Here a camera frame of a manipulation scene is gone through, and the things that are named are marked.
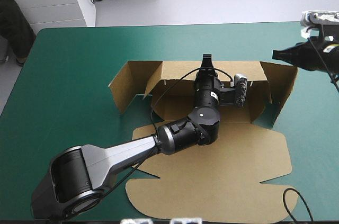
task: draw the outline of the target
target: white label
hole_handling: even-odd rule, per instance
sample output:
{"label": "white label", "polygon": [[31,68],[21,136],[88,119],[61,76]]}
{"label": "white label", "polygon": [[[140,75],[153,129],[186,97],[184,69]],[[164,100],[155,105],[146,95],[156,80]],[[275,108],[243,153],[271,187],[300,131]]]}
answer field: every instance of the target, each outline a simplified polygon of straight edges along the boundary
{"label": "white label", "polygon": [[219,98],[218,98],[218,95],[215,93],[215,92],[211,92],[211,96],[213,98],[215,98],[217,100],[217,102],[219,103]]}

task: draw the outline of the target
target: cardboard box lid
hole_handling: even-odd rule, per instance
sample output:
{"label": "cardboard box lid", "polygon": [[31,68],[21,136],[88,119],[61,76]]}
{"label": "cardboard box lid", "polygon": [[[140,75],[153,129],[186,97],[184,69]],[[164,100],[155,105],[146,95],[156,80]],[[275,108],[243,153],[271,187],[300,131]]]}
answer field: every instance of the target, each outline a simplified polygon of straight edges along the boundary
{"label": "cardboard box lid", "polygon": [[[115,104],[123,113],[136,94],[152,94],[152,105],[168,86],[187,72],[199,68],[201,61],[129,61],[110,83]],[[296,67],[260,61],[213,61],[215,68],[234,75],[241,73],[248,78],[246,104],[241,109],[220,107],[221,122],[251,123],[274,103],[276,120],[287,100],[297,74]],[[196,73],[188,75],[170,90],[155,107],[155,112],[167,121],[186,116],[192,110],[193,82]],[[218,72],[225,85],[229,78]]]}
{"label": "cardboard box lid", "polygon": [[[133,138],[151,133],[153,126],[144,126],[133,132]],[[222,123],[214,143],[156,155],[140,169],[159,177],[126,184],[129,200],[147,216],[196,216],[227,223],[275,223],[288,216],[282,193],[291,186],[262,184],[292,171],[286,139],[272,130]],[[297,198],[287,193],[291,211]]]}

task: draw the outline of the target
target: green tabletop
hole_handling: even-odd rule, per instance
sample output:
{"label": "green tabletop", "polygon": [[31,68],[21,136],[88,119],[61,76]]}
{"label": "green tabletop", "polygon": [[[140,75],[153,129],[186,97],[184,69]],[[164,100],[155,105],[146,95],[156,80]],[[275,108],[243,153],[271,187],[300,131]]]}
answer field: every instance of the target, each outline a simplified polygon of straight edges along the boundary
{"label": "green tabletop", "polygon": [[[204,53],[273,61],[273,49],[300,41],[297,22],[42,30],[0,117],[0,219],[32,219],[31,193],[59,152],[121,143],[150,123],[149,98],[137,96],[123,115],[113,103],[108,84],[126,61],[201,60]],[[273,127],[287,138],[293,171],[269,183],[297,188],[317,220],[339,219],[338,101],[325,73],[300,70]],[[293,213],[307,219],[300,202]],[[142,214],[121,186],[76,219],[126,217]]]}

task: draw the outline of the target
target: cardboard box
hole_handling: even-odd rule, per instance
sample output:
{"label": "cardboard box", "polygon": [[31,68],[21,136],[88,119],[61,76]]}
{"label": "cardboard box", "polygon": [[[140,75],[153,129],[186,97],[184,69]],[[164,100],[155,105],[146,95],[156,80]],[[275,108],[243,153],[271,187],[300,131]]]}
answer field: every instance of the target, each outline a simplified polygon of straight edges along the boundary
{"label": "cardboard box", "polygon": [[[152,94],[152,104],[201,61],[129,61],[109,85],[115,104],[123,113],[136,94]],[[251,124],[266,103],[277,106],[277,119],[290,95],[297,68],[260,61],[214,61],[215,68],[248,78],[245,106],[220,107],[219,137],[208,146],[194,146],[170,156],[154,156],[141,170],[160,179],[127,183],[131,203],[142,213],[170,219],[202,217],[205,221],[273,223],[287,217],[282,203],[287,185],[261,184],[291,173],[285,137]],[[229,78],[218,73],[229,85]],[[165,121],[185,117],[193,108],[195,73],[179,82],[159,102],[155,112]],[[138,128],[133,138],[154,133],[152,126]],[[295,194],[288,194],[293,209]]]}

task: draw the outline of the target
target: cardboard flap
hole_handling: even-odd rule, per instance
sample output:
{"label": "cardboard flap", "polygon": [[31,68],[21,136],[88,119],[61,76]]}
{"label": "cardboard flap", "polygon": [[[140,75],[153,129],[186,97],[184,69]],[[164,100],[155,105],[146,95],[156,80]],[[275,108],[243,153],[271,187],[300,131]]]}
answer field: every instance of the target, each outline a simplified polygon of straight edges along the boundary
{"label": "cardboard flap", "polygon": [[261,61],[261,66],[271,86],[272,103],[278,106],[275,121],[293,90],[298,68],[263,61]]}
{"label": "cardboard flap", "polygon": [[[133,138],[153,132],[152,125],[138,128]],[[159,154],[140,168],[160,179],[129,180],[127,195],[140,212],[154,218],[274,223],[288,216],[281,199],[290,186],[261,184],[292,170],[286,139],[272,130],[222,123],[213,144],[170,156]],[[291,210],[296,203],[297,195],[288,193]]]}
{"label": "cardboard flap", "polygon": [[109,84],[115,105],[123,113],[136,94],[143,94],[161,61],[128,61]]}
{"label": "cardboard flap", "polygon": [[[220,107],[221,122],[227,123],[251,123],[263,113],[267,103],[273,103],[277,106],[273,124],[292,91],[297,74],[294,66],[260,61],[213,61],[213,65],[231,76],[244,74],[249,82],[243,108]],[[200,61],[129,61],[109,87],[120,113],[126,110],[136,94],[152,94],[154,106],[165,90],[200,66]],[[163,120],[177,120],[192,111],[196,74],[197,71],[176,84],[155,107],[155,112]],[[230,79],[219,71],[217,74],[229,87]]]}

